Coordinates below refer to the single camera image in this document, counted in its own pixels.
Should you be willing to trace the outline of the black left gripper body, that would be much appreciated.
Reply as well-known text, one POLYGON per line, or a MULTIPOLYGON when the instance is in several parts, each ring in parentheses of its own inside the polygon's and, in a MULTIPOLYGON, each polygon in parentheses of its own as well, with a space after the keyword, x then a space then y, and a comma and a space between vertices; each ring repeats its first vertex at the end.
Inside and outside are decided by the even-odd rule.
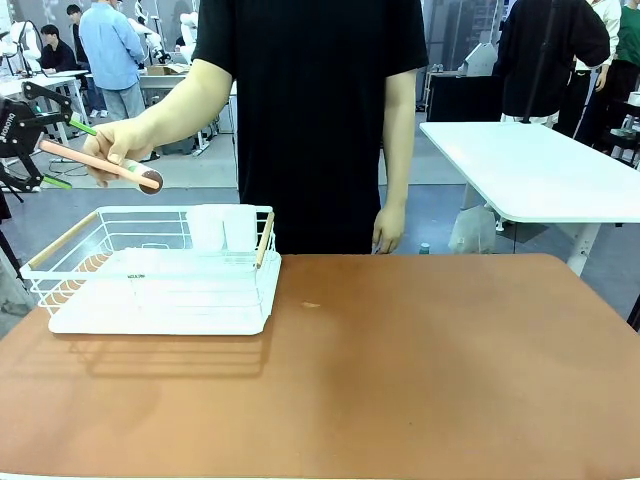
POLYGON ((1 102, 1 158, 30 155, 39 139, 39 128, 30 125, 36 118, 25 102, 3 98, 1 102))

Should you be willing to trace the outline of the person's right hand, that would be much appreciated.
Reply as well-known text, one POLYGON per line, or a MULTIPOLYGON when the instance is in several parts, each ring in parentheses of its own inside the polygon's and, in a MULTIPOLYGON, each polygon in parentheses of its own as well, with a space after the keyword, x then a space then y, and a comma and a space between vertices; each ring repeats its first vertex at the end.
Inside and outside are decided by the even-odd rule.
POLYGON ((96 125, 95 132, 87 136, 83 152, 117 165, 147 158, 154 148, 152 124, 142 118, 96 125))

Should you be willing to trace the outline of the person's left hand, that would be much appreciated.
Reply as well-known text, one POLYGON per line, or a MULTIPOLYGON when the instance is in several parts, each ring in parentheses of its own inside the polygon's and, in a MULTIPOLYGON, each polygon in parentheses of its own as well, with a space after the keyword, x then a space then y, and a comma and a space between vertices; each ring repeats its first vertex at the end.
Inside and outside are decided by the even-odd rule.
POLYGON ((405 231, 406 205, 387 202, 379 211, 374 222, 372 252, 386 255, 399 246, 405 231))

